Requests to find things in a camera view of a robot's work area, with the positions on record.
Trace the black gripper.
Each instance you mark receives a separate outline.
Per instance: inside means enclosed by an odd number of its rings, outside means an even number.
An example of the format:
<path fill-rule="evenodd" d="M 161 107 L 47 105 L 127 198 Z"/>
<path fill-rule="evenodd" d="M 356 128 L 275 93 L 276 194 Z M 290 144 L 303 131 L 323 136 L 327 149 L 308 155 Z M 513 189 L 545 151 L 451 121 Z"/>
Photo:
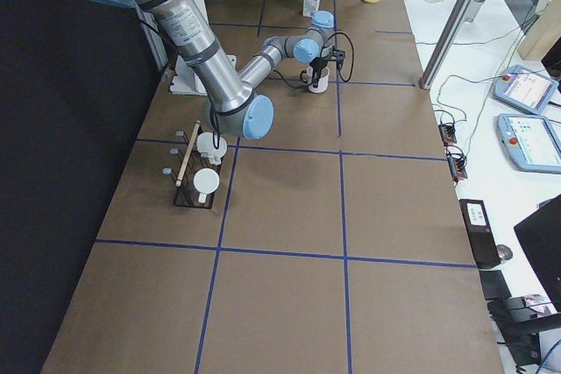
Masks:
<path fill-rule="evenodd" d="M 311 69 L 310 69 L 310 86 L 313 88 L 317 88 L 319 81 L 321 79 L 321 74 L 324 68 L 328 66 L 329 60 L 316 57 L 311 61 Z"/>

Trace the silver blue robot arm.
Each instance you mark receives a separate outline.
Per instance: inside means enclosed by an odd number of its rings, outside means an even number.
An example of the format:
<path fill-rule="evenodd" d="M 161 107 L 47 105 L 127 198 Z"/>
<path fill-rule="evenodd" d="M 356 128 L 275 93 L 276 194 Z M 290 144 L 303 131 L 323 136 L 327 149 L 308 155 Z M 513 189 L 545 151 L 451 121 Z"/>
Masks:
<path fill-rule="evenodd" d="M 216 131 L 239 138 L 261 139 L 270 131 L 273 103 L 267 96 L 257 94 L 256 89 L 282 60 L 292 58 L 311 66 L 311 82 L 317 84 L 328 62 L 342 63 L 345 57 L 332 44 L 334 17 L 328 11 L 316 12 L 310 28 L 302 35 L 267 39 L 262 51 L 237 71 L 194 0 L 90 1 L 139 7 L 153 14 L 205 87 L 209 123 Z"/>

